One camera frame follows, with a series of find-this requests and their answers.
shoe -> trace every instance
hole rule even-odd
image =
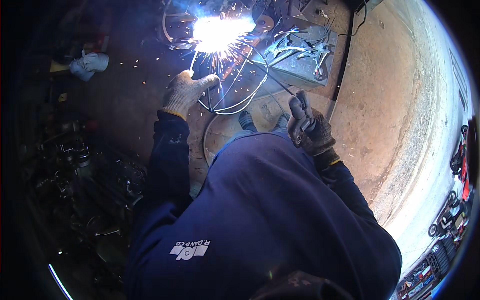
[[[253,123],[252,115],[246,110],[242,111],[239,115],[239,123],[243,130],[251,127],[255,127]]]
[[[287,130],[287,124],[289,119],[290,119],[290,114],[288,113],[282,114],[280,118],[278,118],[278,122],[276,123],[274,129],[279,128],[282,130]]]

concrete floor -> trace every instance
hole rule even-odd
[[[409,0],[409,5],[419,6],[419,2]],[[352,39],[331,123],[337,153],[379,223],[399,244],[406,271],[431,243],[426,229],[453,186],[448,160],[464,112],[459,101],[450,101],[453,89],[437,90],[446,70],[436,66],[442,55],[432,58],[433,38],[420,33],[425,31],[425,25],[418,21],[421,17],[402,4],[396,5],[384,1],[368,14],[367,22]],[[323,24],[322,17],[311,13],[315,8],[336,19],[332,30],[348,32],[349,12],[340,0],[329,1],[328,6],[318,1],[309,7],[305,17]],[[356,16],[354,28],[362,20],[363,12]],[[68,88],[69,105],[99,120],[105,136],[124,150],[138,153],[144,164],[153,146],[156,111],[163,106],[168,82],[189,68],[191,61],[190,56],[183,57],[186,51],[170,51],[159,43],[147,42],[141,47],[148,30],[134,14],[126,14],[110,35],[107,70],[95,74],[88,83],[75,80]],[[335,104],[332,97],[344,47],[345,37],[340,37],[328,86],[310,91],[313,107],[323,113]],[[288,109],[287,93],[276,98]],[[273,128],[282,113],[271,97],[252,102],[247,110],[260,131]],[[203,136],[213,117],[198,104],[189,111],[194,191],[200,189],[207,174]],[[219,117],[212,123],[205,142],[208,157],[240,129],[237,118]],[[433,174],[438,174],[437,179],[431,178]]]

white knit glove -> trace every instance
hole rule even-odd
[[[193,71],[185,70],[178,74],[168,84],[168,91],[165,95],[166,105],[163,111],[169,114],[179,116],[185,121],[190,107],[192,107],[200,96],[204,96],[204,91],[218,83],[217,75],[208,75],[199,80],[192,80]]]

workshop clutter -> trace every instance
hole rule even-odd
[[[70,71],[73,75],[87,82],[95,72],[103,72],[108,67],[108,55],[103,53],[88,53],[82,51],[82,57],[70,63]]]

welder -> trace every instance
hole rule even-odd
[[[272,132],[257,132],[251,115],[240,113],[244,130],[217,154],[192,200],[186,117],[218,83],[215,75],[192,75],[171,81],[157,113],[147,188],[134,208],[127,297],[388,299],[400,250],[335,153],[318,111],[300,148],[285,116]],[[292,97],[292,111],[305,97]]]

